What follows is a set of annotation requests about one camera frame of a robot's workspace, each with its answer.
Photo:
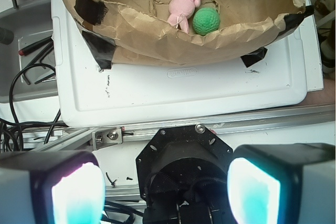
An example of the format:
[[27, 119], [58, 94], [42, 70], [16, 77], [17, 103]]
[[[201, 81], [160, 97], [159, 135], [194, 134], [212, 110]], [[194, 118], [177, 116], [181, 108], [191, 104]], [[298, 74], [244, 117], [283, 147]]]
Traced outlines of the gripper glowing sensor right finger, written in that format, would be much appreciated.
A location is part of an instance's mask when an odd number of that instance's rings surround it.
[[237, 223], [335, 223], [335, 146], [241, 145], [227, 193]]

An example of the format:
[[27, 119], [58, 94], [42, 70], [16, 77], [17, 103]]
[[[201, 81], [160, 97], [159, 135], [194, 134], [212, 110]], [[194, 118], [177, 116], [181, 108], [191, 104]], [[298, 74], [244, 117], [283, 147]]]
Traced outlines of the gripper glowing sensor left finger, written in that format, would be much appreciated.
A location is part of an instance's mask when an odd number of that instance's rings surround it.
[[1, 223], [100, 223], [105, 195], [91, 152], [1, 154]]

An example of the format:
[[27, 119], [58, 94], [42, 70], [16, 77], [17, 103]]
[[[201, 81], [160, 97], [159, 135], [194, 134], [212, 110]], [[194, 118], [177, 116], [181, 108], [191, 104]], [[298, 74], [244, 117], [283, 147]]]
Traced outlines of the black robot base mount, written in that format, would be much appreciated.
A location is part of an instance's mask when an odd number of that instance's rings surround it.
[[143, 223], [236, 223], [228, 202], [233, 149], [203, 125], [159, 129], [136, 157]]

